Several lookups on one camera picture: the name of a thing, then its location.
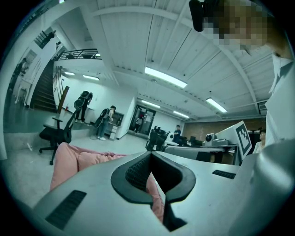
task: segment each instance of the backpack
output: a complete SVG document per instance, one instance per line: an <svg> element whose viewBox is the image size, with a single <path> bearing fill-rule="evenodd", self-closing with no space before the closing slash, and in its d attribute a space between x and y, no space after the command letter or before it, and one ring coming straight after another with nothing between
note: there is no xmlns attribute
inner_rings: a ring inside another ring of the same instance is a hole
<svg viewBox="0 0 295 236"><path fill-rule="evenodd" d="M95 124L94 124L94 127L95 127L95 128L98 128L98 127L100 126L100 124L101 124L103 118L105 117L105 115L106 115L106 114L109 114L109 113L110 113L110 109L108 109L108 108L104 109L104 110L101 112L100 116L97 118L97 120L96 120L96 122L95 122Z"/></svg>

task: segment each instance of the ceiling light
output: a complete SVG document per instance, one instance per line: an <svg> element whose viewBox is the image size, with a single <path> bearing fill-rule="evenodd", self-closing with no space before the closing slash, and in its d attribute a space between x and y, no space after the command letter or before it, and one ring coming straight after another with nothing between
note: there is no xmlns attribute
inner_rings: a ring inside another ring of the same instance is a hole
<svg viewBox="0 0 295 236"><path fill-rule="evenodd" d="M150 102L145 101L145 100L142 100L142 103L148 104L148 105L150 105L150 106L154 106L154 107L156 107L156 108L160 108L160 106L158 106L158 105L156 105L156 104L153 104L153 103L150 103Z"/></svg>
<svg viewBox="0 0 295 236"><path fill-rule="evenodd" d="M83 75L84 78L88 78L88 79L95 79L95 80L99 80L99 78L97 77L92 77L92 76L85 76Z"/></svg>
<svg viewBox="0 0 295 236"><path fill-rule="evenodd" d="M69 76L74 76L75 74L72 73L72 72L65 72L66 75L69 75Z"/></svg>
<svg viewBox="0 0 295 236"><path fill-rule="evenodd" d="M153 69L148 68L148 67L146 67L145 73L149 74L149 75L152 75L152 76L155 76L155 77L158 77L160 79L166 80L166 81L168 81L170 83L173 83L173 84L175 84L175 85L177 85L177 86L179 86L181 88L184 88L185 86L188 85L187 83L182 82L182 81L180 81L180 80L178 80L178 79L176 79L176 78L174 78L172 76L169 76L167 74L164 74L162 72L153 70Z"/></svg>
<svg viewBox="0 0 295 236"><path fill-rule="evenodd" d="M221 105L219 105L216 101L214 101L212 98L208 98L206 100L207 102L209 102L213 107L217 108L218 110L220 110L223 113L226 113L227 110L225 110Z"/></svg>
<svg viewBox="0 0 295 236"><path fill-rule="evenodd" d="M189 116L183 115L183 114L181 114L181 113L179 113L179 112L176 112L176 111L174 111L173 113L175 113L175 114L177 114L177 115L180 115L180 116L183 116L183 117L185 117L185 118L189 118Z"/></svg>

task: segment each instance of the gray plastic device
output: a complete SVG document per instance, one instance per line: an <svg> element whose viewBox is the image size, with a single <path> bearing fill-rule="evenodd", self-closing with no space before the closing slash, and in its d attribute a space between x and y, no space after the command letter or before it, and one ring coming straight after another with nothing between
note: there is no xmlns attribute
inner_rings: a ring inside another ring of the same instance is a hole
<svg viewBox="0 0 295 236"><path fill-rule="evenodd" d="M129 155L77 173L29 216L48 235L256 235L293 191L294 142L265 147L241 167L163 152ZM164 224L141 189L149 171L166 195Z"/></svg>

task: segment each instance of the black rubber grip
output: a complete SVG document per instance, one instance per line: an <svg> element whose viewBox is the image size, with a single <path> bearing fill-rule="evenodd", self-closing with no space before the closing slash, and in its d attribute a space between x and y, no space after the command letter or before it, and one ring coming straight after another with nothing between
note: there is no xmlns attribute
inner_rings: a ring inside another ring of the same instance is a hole
<svg viewBox="0 0 295 236"><path fill-rule="evenodd" d="M146 152L119 166L111 183L128 202L152 206L152 197L145 192L151 172L166 195L166 203L184 200L195 186L196 178L189 168L154 152Z"/></svg>

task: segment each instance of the brown wall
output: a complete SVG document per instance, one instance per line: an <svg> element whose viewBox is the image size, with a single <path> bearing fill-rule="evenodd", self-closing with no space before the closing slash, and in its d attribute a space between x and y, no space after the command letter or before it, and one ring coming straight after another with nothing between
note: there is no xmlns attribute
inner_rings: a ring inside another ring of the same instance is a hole
<svg viewBox="0 0 295 236"><path fill-rule="evenodd" d="M183 129L183 136L190 139L195 136L197 140L204 141L206 134L218 133L241 120L220 121L220 122L197 122L185 123ZM257 130L260 127L266 128L266 119L248 119L244 120L247 130Z"/></svg>

